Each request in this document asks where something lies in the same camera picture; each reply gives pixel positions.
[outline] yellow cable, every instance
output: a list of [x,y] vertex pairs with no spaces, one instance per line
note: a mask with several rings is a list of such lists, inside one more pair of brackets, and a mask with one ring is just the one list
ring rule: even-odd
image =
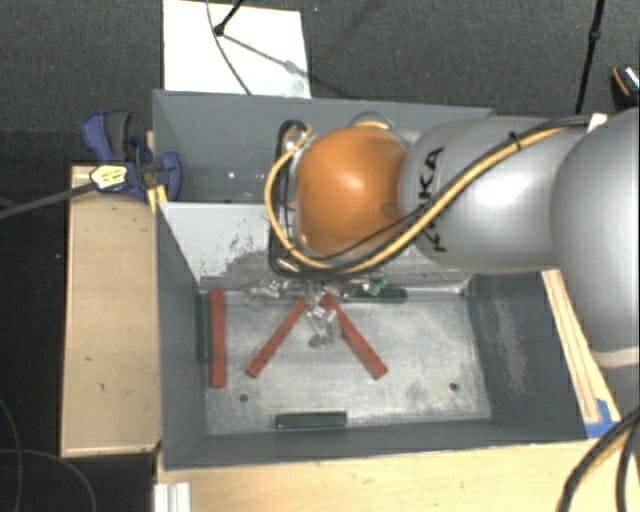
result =
[[273,229],[274,234],[282,244],[282,246],[289,251],[289,253],[298,261],[309,265],[310,267],[315,267],[318,269],[331,269],[331,265],[327,265],[325,263],[318,263],[312,258],[307,257],[305,254],[300,252],[295,248],[291,240],[287,238],[287,236],[282,231],[280,227],[280,222],[276,217],[275,212],[273,211],[273,203],[271,202],[271,190],[273,189],[273,184],[282,169],[282,166],[291,158],[293,155],[309,140],[309,135],[311,135],[311,127],[307,125],[307,130],[302,134],[300,140],[296,142],[293,147],[284,153],[271,167],[271,171],[267,176],[267,181],[264,184],[264,204],[267,208],[267,216],[269,217],[269,223],[271,224],[271,228]]
[[361,121],[359,123],[354,124],[354,126],[373,126],[374,128],[380,128],[381,130],[388,130],[390,127],[387,123],[383,123],[382,121]]
[[[523,148],[531,146],[537,142],[540,142],[552,135],[555,135],[558,132],[565,130],[566,127],[559,128],[551,128],[549,130],[545,130],[542,132],[535,133],[533,135],[529,135],[518,142],[514,142],[513,144],[509,144],[505,146],[500,151],[494,153],[490,157],[487,157],[485,160],[475,165],[467,173],[464,174],[456,183],[454,183],[449,190],[447,190],[441,197],[435,201],[429,209],[422,214],[422,216],[407,230],[405,231],[397,240],[391,243],[388,247],[380,251],[379,253],[374,254],[371,258],[362,263],[355,265],[353,267],[342,270],[341,274],[352,274],[355,272],[361,272],[370,267],[381,263],[388,257],[392,256],[397,250],[403,249],[405,246],[411,243],[411,241],[420,234],[420,232],[425,229],[442,211],[451,204],[451,202],[458,197],[458,195],[475,179],[481,176],[483,173],[491,169],[493,166],[497,165],[501,161],[510,157],[514,153],[517,153]],[[330,270],[333,267],[331,265],[327,265],[326,263],[320,263],[313,258],[308,257],[304,253],[300,252],[295,248],[294,244],[291,242],[289,238],[284,234],[282,228],[280,227],[280,223],[273,212],[273,205],[271,203],[271,189],[273,188],[273,184],[275,182],[276,177],[280,173],[282,166],[304,145],[304,143],[308,140],[308,137],[311,133],[311,127],[307,126],[307,131],[303,134],[301,139],[294,144],[294,147],[283,154],[271,167],[271,171],[267,177],[267,181],[265,183],[264,189],[264,201],[267,207],[267,215],[269,217],[269,222],[271,227],[277,236],[280,243],[283,247],[289,251],[289,253],[301,263],[308,265],[317,269]]]
[[354,272],[361,272],[369,267],[377,265],[384,261],[393,253],[411,243],[411,241],[420,234],[420,232],[426,228],[442,211],[449,206],[449,204],[475,179],[477,179],[484,172],[489,170],[494,165],[500,163],[502,160],[510,157],[514,153],[518,152],[521,148],[531,146],[536,142],[546,139],[556,133],[564,130],[564,127],[552,128],[543,132],[535,133],[519,141],[514,142],[486,158],[476,166],[469,169],[469,171],[462,176],[449,190],[447,190],[438,200],[431,205],[431,207],[411,226],[405,231],[397,240],[395,240],[389,247],[375,254],[366,261],[363,261],[359,265],[345,269],[341,273],[352,274]]

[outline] metal plate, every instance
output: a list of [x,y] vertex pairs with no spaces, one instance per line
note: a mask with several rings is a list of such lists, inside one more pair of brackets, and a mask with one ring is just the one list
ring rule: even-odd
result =
[[265,432],[286,413],[346,411],[347,426],[490,417],[466,299],[430,300],[411,290],[405,304],[346,304],[343,310],[389,368],[373,380],[346,343],[309,346],[302,317],[254,379],[246,368],[294,298],[251,306],[227,292],[227,385],[207,391],[210,435]]

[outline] cable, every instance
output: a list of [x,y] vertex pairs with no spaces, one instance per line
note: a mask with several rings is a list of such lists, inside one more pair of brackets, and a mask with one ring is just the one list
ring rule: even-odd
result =
[[596,43],[600,39],[600,22],[604,13],[605,0],[597,0],[593,13],[593,21],[589,30],[589,46],[587,47],[587,56],[584,59],[584,67],[582,68],[582,78],[580,79],[580,90],[576,101],[576,114],[582,113],[584,105],[584,97],[587,93],[587,83],[589,82],[589,74],[591,73],[591,64],[593,62],[593,54],[596,51]]
[[244,3],[245,0],[238,0],[235,5],[231,8],[231,10],[229,11],[229,14],[227,14],[224,19],[222,20],[222,23],[220,23],[219,25],[216,25],[215,27],[215,32],[217,35],[219,36],[223,36],[224,35],[224,29],[227,26],[227,23],[229,23],[229,21],[231,21],[231,18],[233,18],[236,14],[236,12],[238,12],[238,9],[240,9],[240,6]]
[[[295,135],[298,131],[303,131],[305,129],[304,123],[301,121],[287,121],[280,126],[280,130],[278,131],[278,145],[276,147],[276,154],[274,160],[277,160],[279,156],[282,154],[282,151],[285,149],[284,143],[286,140],[290,139],[293,135]],[[289,168],[287,165],[285,180],[283,184],[282,197],[284,197],[284,225],[287,230],[287,235],[290,236],[291,232],[291,224],[289,223],[289,207],[287,203],[289,201]],[[280,181],[278,178],[276,180],[276,184],[273,188],[274,194],[272,195],[272,200],[274,203],[279,202],[279,197],[277,191],[280,189]]]
[[451,180],[445,187],[443,187],[433,198],[429,207],[420,216],[420,218],[410,226],[406,231],[401,233],[390,241],[390,243],[383,245],[383,247],[377,249],[373,254],[366,255],[358,258],[355,262],[349,262],[342,265],[329,265],[317,258],[311,258],[302,253],[296,246],[287,238],[277,221],[275,213],[273,212],[272,202],[272,187],[279,176],[280,171],[288,160],[295,153],[295,148],[289,150],[283,154],[272,166],[267,180],[265,183],[264,201],[267,208],[267,215],[271,224],[274,235],[282,244],[284,249],[294,257],[299,263],[307,265],[311,270],[315,270],[316,274],[334,272],[344,275],[353,275],[370,271],[374,267],[378,267],[391,258],[397,256],[404,248],[409,245],[425,228],[427,228],[433,220],[444,211],[444,209],[451,204],[451,202],[464,191],[473,181],[484,174],[486,171],[502,162],[509,156],[521,151],[522,149],[536,144],[552,135],[563,131],[571,126],[584,126],[586,123],[583,117],[574,117],[560,121],[550,121],[543,123],[542,125],[533,129],[527,130],[516,136],[515,141],[513,138],[508,139],[502,144],[496,146],[485,155],[481,156],[469,166],[467,166],[462,172],[460,172],[453,180]]
[[84,185],[74,187],[71,190],[65,190],[64,192],[58,192],[57,194],[52,194],[41,199],[36,199],[35,201],[31,201],[30,203],[7,208],[6,210],[0,212],[0,220],[6,219],[8,217],[13,217],[14,215],[19,215],[21,213],[26,213],[31,210],[36,210],[38,208],[42,208],[43,206],[48,206],[60,201],[66,201],[68,199],[86,194],[87,192],[92,192],[95,189],[96,186],[93,182],[85,183]]
[[302,78],[308,78],[310,83],[314,83],[314,84],[318,84],[318,85],[321,85],[323,87],[326,87],[327,89],[333,91],[333,93],[339,98],[349,98],[350,97],[350,93],[348,93],[346,91],[343,91],[341,89],[338,89],[336,86],[325,82],[321,78],[318,78],[310,70],[308,72],[307,71],[303,71],[295,63],[293,63],[291,61],[288,61],[288,60],[284,61],[284,60],[276,59],[273,55],[269,55],[267,53],[264,53],[263,51],[260,51],[257,48],[254,48],[253,46],[251,46],[251,45],[249,45],[247,43],[244,43],[244,42],[240,41],[239,39],[236,39],[235,37],[232,37],[232,36],[230,36],[228,34],[225,34],[224,38],[225,38],[226,41],[229,41],[230,43],[234,43],[235,45],[240,46],[241,48],[247,50],[248,52],[254,53],[257,56],[262,57],[265,60],[268,60],[272,64],[276,64],[278,66],[281,66],[282,68],[284,68],[285,70],[287,70],[287,72],[289,72],[291,74],[298,75],[298,76],[300,76]]
[[618,463],[618,472],[616,473],[616,506],[618,507],[618,512],[627,512],[625,496],[627,472],[629,470],[629,460],[633,456],[633,447],[638,441],[640,441],[640,419],[636,420],[633,430],[625,441]]
[[616,439],[618,439],[631,426],[633,426],[634,422],[638,422],[639,420],[640,420],[640,407],[631,411],[631,413],[625,416],[622,419],[622,421],[620,421],[620,423],[616,423],[613,427],[611,427],[598,440],[598,442],[591,447],[591,449],[586,453],[586,455],[582,458],[582,460],[571,472],[571,474],[569,475],[569,478],[567,478],[567,481],[564,484],[562,497],[558,505],[558,512],[569,511],[569,507],[571,506],[571,500],[575,495],[578,485],[580,484],[584,476],[587,474],[591,466],[593,466],[595,461],[598,459],[600,454],[602,454],[602,452],[604,452]]
[[[9,454],[9,453],[15,453],[15,450],[0,450],[0,455]],[[75,467],[73,464],[71,464],[71,462],[64,460],[62,457],[58,457],[57,455],[52,455],[50,453],[41,452],[41,451],[38,451],[38,450],[23,449],[22,453],[25,454],[25,455],[32,455],[34,457],[41,457],[43,459],[49,459],[49,460],[52,460],[54,462],[57,462],[59,464],[62,464],[65,467],[69,468],[69,470],[75,476],[78,477],[78,479],[82,482],[84,487],[87,489],[87,493],[89,494],[89,499],[91,500],[91,510],[93,512],[98,512],[98,503],[97,503],[97,499],[96,499],[96,493],[93,490],[93,487],[91,487],[91,483],[89,482],[89,480],[87,480],[87,477],[84,476],[82,471],[80,471],[77,467]]]
[[82,474],[82,472],[73,464],[64,460],[61,457],[58,457],[57,455],[51,455],[50,453],[41,452],[38,450],[23,449],[22,444],[20,443],[20,436],[18,435],[18,429],[16,427],[16,423],[13,420],[13,416],[11,416],[11,412],[9,412],[9,409],[7,408],[2,398],[0,398],[0,409],[2,409],[2,412],[7,418],[7,422],[9,423],[9,428],[11,429],[11,434],[13,436],[13,442],[15,446],[14,449],[0,450],[0,455],[15,454],[17,459],[16,467],[17,467],[17,474],[18,474],[18,484],[16,486],[16,499],[15,499],[15,505],[14,505],[15,512],[20,511],[20,503],[22,501],[22,488],[24,486],[23,455],[31,455],[34,457],[41,457],[41,458],[53,460],[69,468],[69,470],[72,471],[73,474],[78,477],[78,479],[82,482],[82,484],[87,489],[87,492],[89,493],[89,498],[91,499],[91,510],[93,512],[97,512],[98,503],[96,499],[96,494],[93,490],[93,487],[91,487],[91,483],[89,482],[89,480],[87,480],[87,477],[84,476],[84,474]]
[[[231,16],[233,16],[233,14],[235,14],[234,9],[237,10],[240,7],[241,3],[242,3],[242,1],[239,1],[236,5],[234,5],[234,8],[232,9],[232,12],[230,12],[227,15],[227,18],[230,19]],[[233,66],[233,64],[229,60],[229,57],[227,56],[227,53],[224,51],[224,48],[220,44],[220,41],[218,39],[218,33],[217,33],[217,30],[216,30],[216,27],[213,25],[213,20],[211,19],[211,11],[209,10],[209,0],[205,0],[205,4],[206,4],[206,8],[207,8],[207,19],[209,20],[209,27],[211,28],[211,35],[213,36],[213,40],[215,41],[216,46],[218,47],[218,51],[220,52],[220,55],[222,55],[222,58],[223,58],[224,62],[226,63],[227,67],[229,68],[229,71],[231,71],[231,74],[234,76],[236,81],[240,84],[240,87],[242,87],[242,89],[247,94],[247,96],[253,96],[252,92],[247,87],[247,84],[244,83],[244,81],[242,80],[242,78],[240,77],[238,72],[236,71],[236,68]],[[222,31],[222,33],[220,35],[222,37],[224,37],[224,30]]]
[[0,398],[0,409],[7,418],[7,422],[9,423],[9,428],[11,429],[11,435],[13,436],[13,445],[15,446],[14,450],[11,450],[16,454],[16,472],[18,474],[18,484],[16,485],[16,501],[13,509],[15,512],[20,511],[20,501],[22,499],[22,487],[24,485],[24,464],[22,461],[22,444],[20,443],[20,436],[18,435],[18,428],[16,427],[15,421],[13,421],[13,416],[9,412],[9,408],[4,403],[4,400]]
[[371,240],[373,240],[377,236],[381,235],[385,231],[389,231],[390,229],[393,229],[395,227],[400,226],[401,224],[404,224],[405,222],[407,222],[411,218],[413,218],[416,215],[418,215],[423,210],[424,210],[424,207],[422,207],[422,206],[419,207],[419,208],[416,208],[415,210],[413,210],[412,212],[408,213],[404,217],[400,217],[398,220],[396,220],[396,221],[394,221],[394,222],[392,222],[390,224],[387,224],[386,226],[383,226],[382,228],[374,231],[373,233],[371,233],[370,235],[368,235],[368,236],[366,236],[364,238],[361,238],[360,240],[358,240],[354,244],[350,245],[346,249],[342,249],[341,251],[334,252],[333,254],[330,254],[329,256],[321,256],[319,258],[316,258],[316,260],[317,261],[327,261],[327,260],[332,260],[332,259],[335,259],[335,258],[339,258],[340,256],[344,256],[345,254],[357,249],[358,247],[366,244],[367,242],[370,242]]

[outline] wooden board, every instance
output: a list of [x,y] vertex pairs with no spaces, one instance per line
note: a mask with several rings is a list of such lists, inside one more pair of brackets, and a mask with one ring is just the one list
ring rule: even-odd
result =
[[598,398],[611,404],[611,417],[614,420],[619,420],[620,414],[613,405],[609,388],[598,365],[593,360],[587,339],[576,318],[562,274],[559,270],[548,270],[542,273],[542,278],[585,423],[599,423],[601,421],[600,411],[596,405]]
[[[72,186],[91,168],[72,169]],[[148,205],[92,192],[71,201],[62,393],[64,457],[152,450],[160,439]]]
[[[551,512],[589,446],[578,442],[171,473],[160,469],[158,480],[190,482],[193,512]],[[587,476],[572,512],[615,510],[616,464],[617,457],[611,456]],[[637,485],[628,486],[628,498],[629,510],[640,510]]]

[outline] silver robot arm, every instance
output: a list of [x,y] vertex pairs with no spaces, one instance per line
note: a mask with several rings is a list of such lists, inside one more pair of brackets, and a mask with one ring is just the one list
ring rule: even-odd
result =
[[[496,144],[541,120],[493,117],[425,132],[401,172],[402,213],[438,193]],[[430,260],[477,273],[559,267],[621,412],[640,402],[638,109],[587,134],[571,128],[471,183],[416,245]]]

